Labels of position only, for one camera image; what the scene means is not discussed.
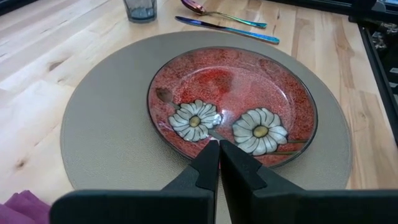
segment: iridescent spoon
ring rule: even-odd
[[[217,15],[224,16],[224,17],[236,20],[238,22],[250,25],[250,26],[263,28],[263,29],[267,27],[267,24],[265,24],[265,23],[246,21],[244,19],[240,19],[240,18],[237,18],[237,17],[229,16],[229,15],[223,14],[221,12],[208,12],[208,11],[206,11],[206,9],[203,6],[199,5],[198,3],[196,3],[196,2],[194,2],[192,0],[181,0],[181,2],[182,2],[182,4],[185,7],[191,9],[193,12],[195,12],[195,13],[201,15],[201,16],[217,14]]]

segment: wooden table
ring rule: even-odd
[[[317,74],[340,102],[354,145],[349,189],[398,187],[398,150],[356,24],[346,16],[259,0],[198,1],[269,24],[204,21],[280,38],[275,46]],[[39,0],[0,17],[0,202],[29,189],[45,202],[73,190],[60,154],[67,102],[109,54],[152,35],[199,30],[178,0],[157,0],[158,18],[128,22],[122,0]]]

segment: ceramic plate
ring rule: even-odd
[[[300,155],[317,129],[315,102],[301,80],[243,49],[175,57],[155,75],[147,102],[156,130],[189,158],[222,136],[265,166],[280,166]]]

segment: glass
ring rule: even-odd
[[[131,22],[145,23],[156,19],[156,0],[123,0],[127,18]]]

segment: purple napkin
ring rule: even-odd
[[[15,193],[4,205],[0,204],[1,224],[49,224],[50,206],[30,191]]]

